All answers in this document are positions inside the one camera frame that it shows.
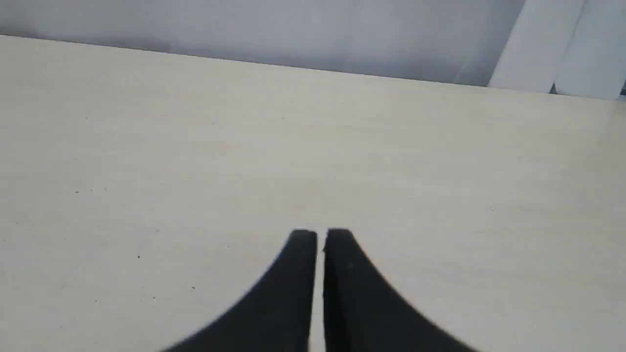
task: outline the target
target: black rubber tip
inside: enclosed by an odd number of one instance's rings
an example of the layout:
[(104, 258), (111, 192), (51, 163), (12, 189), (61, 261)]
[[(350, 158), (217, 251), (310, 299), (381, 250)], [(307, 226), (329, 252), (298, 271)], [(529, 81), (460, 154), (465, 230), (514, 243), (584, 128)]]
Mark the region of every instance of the black rubber tip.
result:
[(168, 352), (305, 352), (317, 254), (317, 234), (295, 230), (256, 285), (211, 325)]
[(327, 352), (473, 351), (413, 309), (350, 231), (329, 230), (324, 252)]

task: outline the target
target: table surface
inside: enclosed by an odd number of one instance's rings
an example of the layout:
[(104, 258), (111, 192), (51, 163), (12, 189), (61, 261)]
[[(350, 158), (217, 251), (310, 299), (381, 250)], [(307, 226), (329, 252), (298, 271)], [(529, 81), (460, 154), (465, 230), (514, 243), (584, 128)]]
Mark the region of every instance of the table surface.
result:
[(0, 53), (2, 351), (164, 348), (292, 228), (335, 226), (481, 351), (626, 346), (626, 103), (6, 36)]

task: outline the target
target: white wall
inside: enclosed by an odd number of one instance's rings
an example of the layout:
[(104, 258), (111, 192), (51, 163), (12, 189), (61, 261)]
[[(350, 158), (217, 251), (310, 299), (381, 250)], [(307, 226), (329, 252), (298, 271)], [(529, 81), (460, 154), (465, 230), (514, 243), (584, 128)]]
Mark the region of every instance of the white wall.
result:
[(0, 0), (0, 33), (486, 85), (524, 0)]

